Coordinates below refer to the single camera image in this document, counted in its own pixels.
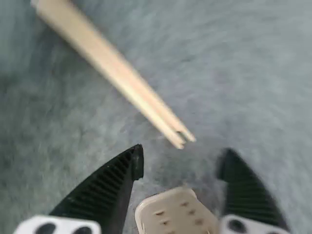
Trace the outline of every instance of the black screw hole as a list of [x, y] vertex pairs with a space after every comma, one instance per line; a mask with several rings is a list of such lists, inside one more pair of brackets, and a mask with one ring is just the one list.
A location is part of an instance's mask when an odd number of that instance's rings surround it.
[[155, 214], [158, 215], [158, 216], [161, 216], [165, 213], [165, 211], [159, 211], [159, 212], [156, 212]]
[[46, 223], [41, 225], [37, 230], [36, 234], [52, 234], [56, 226], [53, 223]]
[[231, 229], [232, 231], [237, 232], [237, 233], [246, 233], [247, 232], [245, 225], [241, 221], [236, 220], [236, 219], [231, 220], [228, 223], [228, 227], [229, 227], [229, 229]]
[[195, 225], [202, 225], [204, 223], [204, 220], [202, 218], [196, 219], [195, 220]]
[[81, 227], [74, 231], [73, 234], [92, 234], [92, 230], [89, 227]]
[[195, 209], [192, 209], [192, 210], [188, 211], [187, 214], [188, 214], [188, 215], [194, 215], [194, 214], [195, 214]]
[[187, 201], [180, 204], [180, 206], [184, 206], [184, 207], [187, 207], [188, 205], [189, 205], [189, 202], [187, 202]]
[[167, 226], [169, 224], [169, 220], [166, 220], [166, 221], [162, 221], [161, 224]]

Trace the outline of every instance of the chopstick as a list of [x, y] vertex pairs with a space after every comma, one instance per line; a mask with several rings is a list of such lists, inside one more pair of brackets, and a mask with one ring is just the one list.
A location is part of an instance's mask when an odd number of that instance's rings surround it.
[[128, 61], [67, 0], [34, 0], [37, 14], [105, 76], [178, 149], [194, 135]]

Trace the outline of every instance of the gray carpet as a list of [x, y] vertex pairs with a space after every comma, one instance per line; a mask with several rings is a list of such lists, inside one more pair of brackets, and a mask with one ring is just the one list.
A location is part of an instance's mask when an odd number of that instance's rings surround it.
[[188, 184], [218, 215], [214, 178], [234, 147], [277, 198], [294, 234], [312, 233], [311, 0], [76, 1], [197, 137], [173, 146], [35, 15], [0, 3], [0, 233], [48, 213], [136, 143], [147, 196]]

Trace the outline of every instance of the wooden dowel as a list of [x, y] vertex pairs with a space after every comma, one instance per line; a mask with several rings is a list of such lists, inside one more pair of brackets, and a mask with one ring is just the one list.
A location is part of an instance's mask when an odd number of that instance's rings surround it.
[[105, 75], [173, 145], [181, 149], [185, 143], [175, 131], [182, 132], [189, 140], [195, 140], [138, 72], [72, 3], [65, 0], [37, 0], [33, 1], [33, 5], [37, 13]]

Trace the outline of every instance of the ribbed texture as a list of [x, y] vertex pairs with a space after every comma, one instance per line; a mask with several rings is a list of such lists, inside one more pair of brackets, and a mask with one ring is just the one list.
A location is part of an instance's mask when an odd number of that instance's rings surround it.
[[143, 149], [137, 145], [91, 174], [50, 215], [93, 220], [102, 233], [121, 233], [133, 181], [142, 176]]
[[225, 152], [218, 173], [228, 182], [224, 215], [233, 214], [288, 231], [275, 201], [235, 151]]

